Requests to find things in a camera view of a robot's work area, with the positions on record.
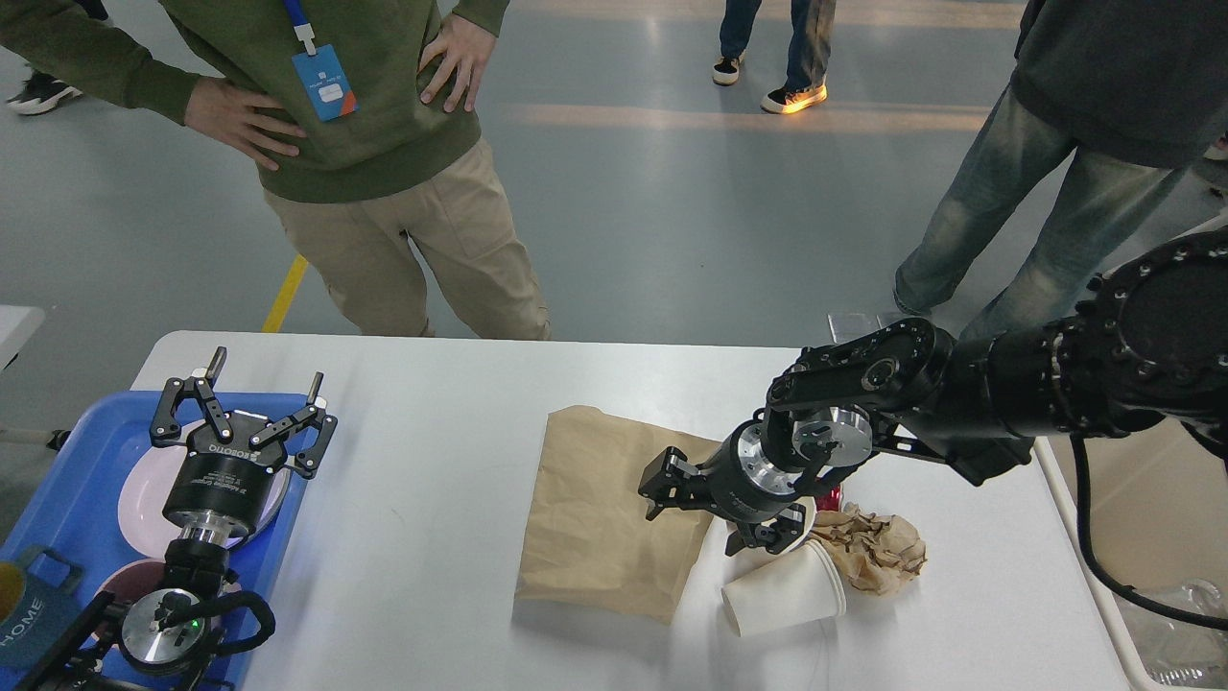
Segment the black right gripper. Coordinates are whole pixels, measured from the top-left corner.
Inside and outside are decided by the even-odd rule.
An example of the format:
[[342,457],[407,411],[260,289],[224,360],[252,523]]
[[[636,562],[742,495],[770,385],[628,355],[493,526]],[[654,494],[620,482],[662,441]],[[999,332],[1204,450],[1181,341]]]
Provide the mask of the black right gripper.
[[639,493],[648,500],[646,520],[670,508],[707,511],[734,522],[725,541],[727,557],[743,547],[780,554],[798,538],[808,517],[793,488],[806,463],[795,458],[790,423],[768,433],[764,428],[763,421],[740,423],[705,463],[705,475],[683,450],[667,446],[640,480]]

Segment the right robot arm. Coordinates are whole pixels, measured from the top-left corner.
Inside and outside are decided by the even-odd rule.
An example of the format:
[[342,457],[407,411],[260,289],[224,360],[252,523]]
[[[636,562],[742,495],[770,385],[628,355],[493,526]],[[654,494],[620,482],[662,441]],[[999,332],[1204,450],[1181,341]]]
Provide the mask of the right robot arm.
[[921,318],[841,345],[802,349],[763,410],[698,465],[667,447],[642,473],[648,518],[706,511],[734,524],[725,552],[780,554],[798,538],[801,497],[820,497],[878,452],[935,461],[981,485],[1029,461],[1032,439],[1070,437],[1079,555],[1108,589],[1184,623],[1226,621],[1167,608],[1102,568],[1090,540],[1084,442],[1164,419],[1226,457],[1227,231],[1187,233],[1090,281],[1070,318],[957,341]]

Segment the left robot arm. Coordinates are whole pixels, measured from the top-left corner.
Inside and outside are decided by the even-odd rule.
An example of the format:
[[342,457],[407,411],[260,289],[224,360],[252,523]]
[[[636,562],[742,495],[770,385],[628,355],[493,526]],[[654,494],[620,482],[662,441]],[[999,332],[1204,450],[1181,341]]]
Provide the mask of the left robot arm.
[[176,480],[163,504],[178,534],[165,551],[149,595],[120,604],[97,594],[61,630],[18,690],[129,690],[106,677],[109,649],[146,677],[176,677],[179,690],[208,682],[221,657],[242,655],[271,638],[275,617],[258,593],[233,589],[231,547],[254,535],[279,477],[316,477],[336,427],[313,376],[303,403],[281,419],[227,410],[214,388],[226,363],[216,349],[205,369],[169,379],[154,407],[156,449],[181,447]]

